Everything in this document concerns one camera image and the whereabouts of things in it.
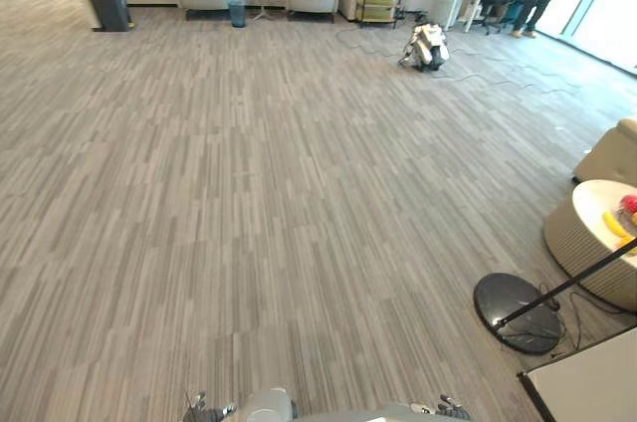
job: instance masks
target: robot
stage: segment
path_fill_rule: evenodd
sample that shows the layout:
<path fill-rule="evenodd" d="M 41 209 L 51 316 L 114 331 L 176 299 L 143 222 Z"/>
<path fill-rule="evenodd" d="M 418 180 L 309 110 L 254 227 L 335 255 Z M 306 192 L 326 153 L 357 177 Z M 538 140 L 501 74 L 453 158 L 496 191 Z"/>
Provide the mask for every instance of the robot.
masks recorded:
<path fill-rule="evenodd" d="M 449 60 L 447 38 L 438 24 L 425 23 L 414 27 L 398 64 L 411 64 L 420 72 L 437 71 Z"/>
<path fill-rule="evenodd" d="M 375 411 L 350 411 L 310 415 L 299 418 L 297 406 L 286 389 L 273 388 L 253 394 L 245 407 L 235 404 L 224 408 L 206 408 L 206 393 L 191 402 L 182 422 L 453 422 L 471 420 L 469 413 L 451 397 L 441 395 L 444 403 L 434 410 L 423 404 L 387 404 Z"/>

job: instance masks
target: gray striped carpet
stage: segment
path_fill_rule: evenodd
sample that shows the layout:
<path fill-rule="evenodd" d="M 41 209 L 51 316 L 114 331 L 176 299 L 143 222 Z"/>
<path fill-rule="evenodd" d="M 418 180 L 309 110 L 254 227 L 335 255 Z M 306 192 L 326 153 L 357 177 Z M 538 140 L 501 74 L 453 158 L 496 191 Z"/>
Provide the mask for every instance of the gray striped carpet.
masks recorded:
<path fill-rule="evenodd" d="M 391 56 L 409 26 L 0 6 L 0 420 L 175 421 L 184 390 L 273 385 L 306 414 L 445 392 L 539 420 L 516 373 L 550 356 L 496 342 L 473 286 L 563 281 L 542 221 L 633 79 L 480 30 L 422 75 Z M 578 306 L 583 343 L 634 322 Z"/>

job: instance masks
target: black pants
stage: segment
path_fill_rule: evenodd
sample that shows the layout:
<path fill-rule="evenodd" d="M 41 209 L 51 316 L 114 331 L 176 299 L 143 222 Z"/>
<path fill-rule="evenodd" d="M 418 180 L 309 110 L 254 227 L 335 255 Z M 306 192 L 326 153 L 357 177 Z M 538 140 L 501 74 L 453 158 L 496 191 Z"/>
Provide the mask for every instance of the black pants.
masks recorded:
<path fill-rule="evenodd" d="M 549 2 L 550 0 L 526 0 L 518 19 L 516 19 L 514 23 L 514 31 L 520 30 L 524 24 L 527 24 L 528 31 L 535 30 L 535 24 L 537 24 L 537 21 L 546 10 L 546 6 L 548 6 Z M 527 22 L 533 7 L 535 7 L 535 11 L 533 12 L 531 20 Z"/>

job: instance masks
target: black round base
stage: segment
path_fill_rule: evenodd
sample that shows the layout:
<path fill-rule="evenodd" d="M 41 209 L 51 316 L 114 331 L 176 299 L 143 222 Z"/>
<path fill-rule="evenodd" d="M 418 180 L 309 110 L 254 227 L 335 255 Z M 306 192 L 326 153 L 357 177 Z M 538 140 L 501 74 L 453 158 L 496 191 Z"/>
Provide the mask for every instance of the black round base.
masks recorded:
<path fill-rule="evenodd" d="M 527 354 L 545 354 L 562 337 L 557 313 L 547 306 L 533 308 L 504 327 L 495 326 L 500 319 L 540 296 L 535 286 L 522 278 L 492 273 L 476 285 L 474 304 L 487 329 L 504 344 Z"/>

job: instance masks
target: trash can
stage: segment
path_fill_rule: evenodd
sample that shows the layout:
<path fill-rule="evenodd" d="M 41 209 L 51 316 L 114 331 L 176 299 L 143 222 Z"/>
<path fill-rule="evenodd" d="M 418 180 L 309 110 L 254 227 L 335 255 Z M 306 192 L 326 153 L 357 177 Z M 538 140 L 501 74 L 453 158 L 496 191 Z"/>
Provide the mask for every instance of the trash can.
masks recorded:
<path fill-rule="evenodd" d="M 232 27 L 246 27 L 246 0 L 228 0 Z"/>
<path fill-rule="evenodd" d="M 126 0 L 91 0 L 105 32 L 127 32 L 135 25 L 130 21 Z"/>

